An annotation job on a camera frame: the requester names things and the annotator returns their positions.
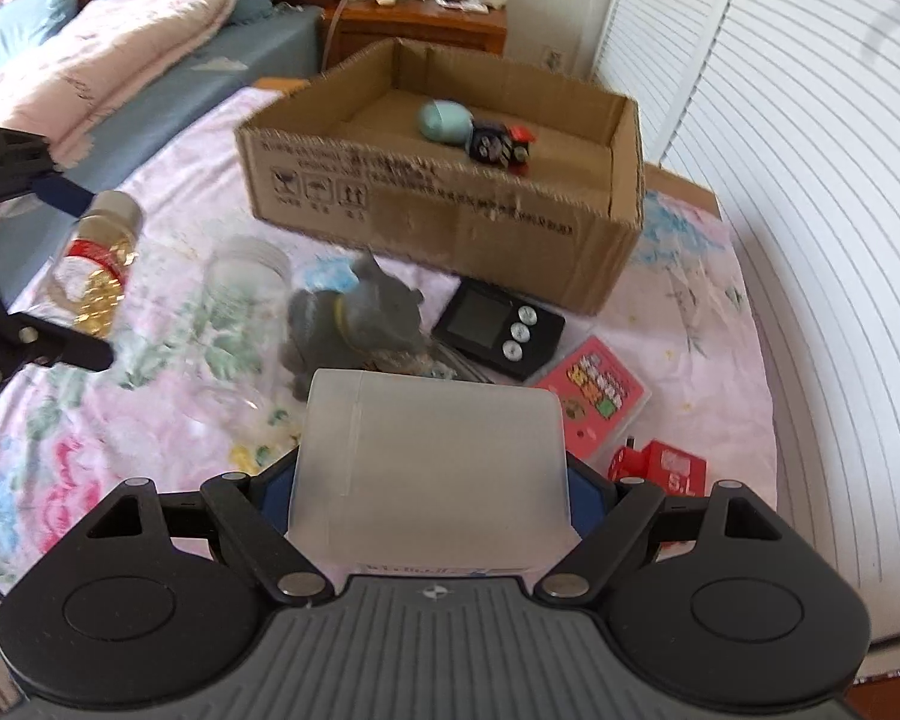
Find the red label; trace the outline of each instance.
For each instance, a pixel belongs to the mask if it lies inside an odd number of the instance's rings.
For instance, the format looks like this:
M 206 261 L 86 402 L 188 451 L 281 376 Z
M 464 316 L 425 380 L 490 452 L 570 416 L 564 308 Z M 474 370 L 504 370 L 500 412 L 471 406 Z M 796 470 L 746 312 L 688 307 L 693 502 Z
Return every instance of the red label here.
M 584 462 L 631 418 L 644 395 L 639 381 L 595 336 L 533 386 L 557 394 L 567 451 Z
M 82 257 L 84 260 L 99 265 L 110 274 L 120 286 L 124 286 L 125 268 L 107 247 L 94 241 L 77 238 L 67 249 L 67 257 Z

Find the device screen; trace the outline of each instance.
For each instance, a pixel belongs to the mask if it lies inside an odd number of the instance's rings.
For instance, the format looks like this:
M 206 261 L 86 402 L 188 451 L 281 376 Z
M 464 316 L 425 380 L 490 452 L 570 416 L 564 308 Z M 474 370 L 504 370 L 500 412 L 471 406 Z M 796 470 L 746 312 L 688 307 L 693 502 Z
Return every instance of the device screen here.
M 510 309 L 509 303 L 501 303 L 475 290 L 468 290 L 447 325 L 447 332 L 491 348 Z

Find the wooden nightstand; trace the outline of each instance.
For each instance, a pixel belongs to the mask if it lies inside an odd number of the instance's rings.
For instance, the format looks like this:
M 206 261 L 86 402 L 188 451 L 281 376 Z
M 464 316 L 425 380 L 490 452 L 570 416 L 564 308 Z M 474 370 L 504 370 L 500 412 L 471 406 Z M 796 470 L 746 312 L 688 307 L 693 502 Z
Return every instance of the wooden nightstand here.
M 324 41 L 333 13 L 333 8 L 323 11 Z M 337 23 L 327 66 L 336 65 L 371 43 L 389 37 L 501 55 L 506 42 L 506 10 L 491 10 L 484 15 L 447 10 L 423 0 L 401 0 L 392 7 L 381 7 L 372 0 L 348 2 Z

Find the ribbed rubber surface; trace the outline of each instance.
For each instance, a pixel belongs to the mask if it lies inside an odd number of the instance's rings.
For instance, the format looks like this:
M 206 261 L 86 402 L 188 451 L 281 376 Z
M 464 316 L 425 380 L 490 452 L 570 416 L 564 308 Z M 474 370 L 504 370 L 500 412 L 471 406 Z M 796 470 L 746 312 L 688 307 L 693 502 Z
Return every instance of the ribbed rubber surface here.
M 221 609 L 220 624 L 226 624 Z M 640 683 L 593 620 L 528 599 L 513 579 L 359 577 L 335 602 L 281 611 L 216 685 L 138 712 L 42 700 L 24 718 L 110 720 L 663 720 L 722 717 Z M 838 704 L 794 720 L 854 717 Z

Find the red box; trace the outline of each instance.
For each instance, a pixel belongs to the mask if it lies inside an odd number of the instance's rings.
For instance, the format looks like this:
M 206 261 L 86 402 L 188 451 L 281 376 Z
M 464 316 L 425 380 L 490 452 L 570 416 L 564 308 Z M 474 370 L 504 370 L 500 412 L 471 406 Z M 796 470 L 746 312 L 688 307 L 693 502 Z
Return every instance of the red box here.
M 597 467 L 624 440 L 629 423 L 650 398 L 650 391 L 596 336 L 589 336 L 533 386 L 549 389 L 560 399 L 567 451 Z
M 613 456 L 607 479 L 617 482 L 626 476 L 653 482 L 668 495 L 706 495 L 706 460 L 657 440 L 641 450 L 621 447 Z

